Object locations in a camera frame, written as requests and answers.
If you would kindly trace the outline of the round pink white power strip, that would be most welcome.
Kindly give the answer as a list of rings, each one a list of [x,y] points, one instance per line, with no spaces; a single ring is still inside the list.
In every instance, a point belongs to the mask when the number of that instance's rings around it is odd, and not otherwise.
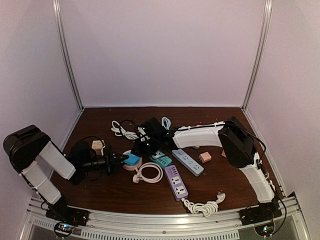
[[[127,171],[134,171],[142,165],[142,158],[131,153],[131,150],[127,150],[123,153],[128,158],[124,160],[123,168]]]

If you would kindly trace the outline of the blue square adapter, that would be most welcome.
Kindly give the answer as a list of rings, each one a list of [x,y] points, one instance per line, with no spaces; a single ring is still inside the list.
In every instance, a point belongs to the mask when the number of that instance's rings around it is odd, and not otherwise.
[[[133,166],[136,166],[140,162],[140,157],[139,156],[134,155],[134,154],[132,154],[130,152],[128,152],[126,154],[129,156],[129,158],[124,161],[124,164],[126,166],[133,167]]]

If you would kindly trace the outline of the beige cube adapter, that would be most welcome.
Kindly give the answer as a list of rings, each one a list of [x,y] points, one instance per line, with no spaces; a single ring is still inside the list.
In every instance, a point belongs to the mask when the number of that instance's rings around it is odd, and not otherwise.
[[[91,148],[95,151],[98,156],[103,156],[103,148],[105,146],[104,140],[93,140],[91,144]]]

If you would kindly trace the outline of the light blue power strip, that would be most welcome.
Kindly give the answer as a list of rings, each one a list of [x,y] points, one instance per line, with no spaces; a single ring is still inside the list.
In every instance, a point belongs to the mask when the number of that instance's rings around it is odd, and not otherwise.
[[[194,176],[199,177],[204,168],[197,163],[190,155],[182,149],[174,149],[171,151],[174,158],[176,158],[185,168],[187,168]]]

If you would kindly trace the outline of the purple power strip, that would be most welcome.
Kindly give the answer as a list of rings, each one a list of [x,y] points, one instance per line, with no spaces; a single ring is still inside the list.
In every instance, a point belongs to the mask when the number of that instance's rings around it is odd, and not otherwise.
[[[187,199],[189,193],[176,166],[167,166],[164,168],[164,172],[174,199],[177,202]]]

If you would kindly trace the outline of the small pink plug adapter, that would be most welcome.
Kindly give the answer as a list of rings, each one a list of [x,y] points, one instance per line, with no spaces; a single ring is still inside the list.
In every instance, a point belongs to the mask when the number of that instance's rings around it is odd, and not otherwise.
[[[210,162],[212,160],[212,156],[210,155],[210,153],[208,151],[201,153],[198,156],[198,159],[204,164],[207,162]]]

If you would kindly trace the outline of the pink cube socket adapter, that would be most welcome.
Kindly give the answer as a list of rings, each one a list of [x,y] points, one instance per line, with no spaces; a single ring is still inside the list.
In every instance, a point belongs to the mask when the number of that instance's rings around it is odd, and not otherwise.
[[[225,153],[225,151],[224,151],[224,150],[222,151],[221,156],[222,156],[222,157],[224,157],[224,158],[226,158],[226,157],[227,157],[227,156],[226,156],[226,153]]]

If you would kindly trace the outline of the teal power strip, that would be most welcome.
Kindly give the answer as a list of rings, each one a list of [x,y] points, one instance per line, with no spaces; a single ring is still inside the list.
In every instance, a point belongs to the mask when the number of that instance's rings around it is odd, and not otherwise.
[[[150,155],[149,159],[159,165],[163,170],[172,165],[172,159],[160,150],[156,151],[154,155]]]

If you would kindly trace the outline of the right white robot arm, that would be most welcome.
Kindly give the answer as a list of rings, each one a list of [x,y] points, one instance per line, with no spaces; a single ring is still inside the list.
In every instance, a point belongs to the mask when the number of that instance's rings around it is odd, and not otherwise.
[[[131,152],[140,157],[153,155],[157,150],[174,151],[195,146],[222,148],[228,163],[240,169],[252,186],[258,200],[258,219],[266,221],[278,209],[279,197],[256,148],[257,138],[236,117],[172,129],[165,129],[153,117],[137,127],[136,134]]]

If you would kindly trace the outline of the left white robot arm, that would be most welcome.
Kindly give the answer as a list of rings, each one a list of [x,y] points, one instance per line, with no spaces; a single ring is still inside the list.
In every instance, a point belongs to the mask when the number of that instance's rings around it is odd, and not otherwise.
[[[111,145],[105,143],[97,153],[88,140],[85,137],[77,141],[70,153],[65,155],[46,133],[32,124],[9,134],[3,141],[3,149],[13,169],[39,194],[61,222],[69,221],[72,211],[64,195],[43,172],[40,160],[76,186],[86,179],[89,172],[110,175],[129,158],[127,154],[115,153]]]

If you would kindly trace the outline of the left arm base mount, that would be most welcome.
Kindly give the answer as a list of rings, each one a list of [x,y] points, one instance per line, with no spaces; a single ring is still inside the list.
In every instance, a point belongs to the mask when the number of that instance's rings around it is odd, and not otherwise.
[[[74,233],[76,227],[85,227],[89,219],[87,210],[67,207],[66,211],[58,212],[58,209],[48,207],[45,216],[56,220],[53,226],[53,232],[58,238],[67,238]]]

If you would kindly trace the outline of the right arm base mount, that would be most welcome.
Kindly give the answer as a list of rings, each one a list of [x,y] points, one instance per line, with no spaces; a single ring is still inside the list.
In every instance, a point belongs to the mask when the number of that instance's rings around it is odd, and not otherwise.
[[[264,238],[272,237],[277,232],[275,218],[282,216],[279,207],[246,207],[238,213],[243,226],[253,225],[255,233]]]

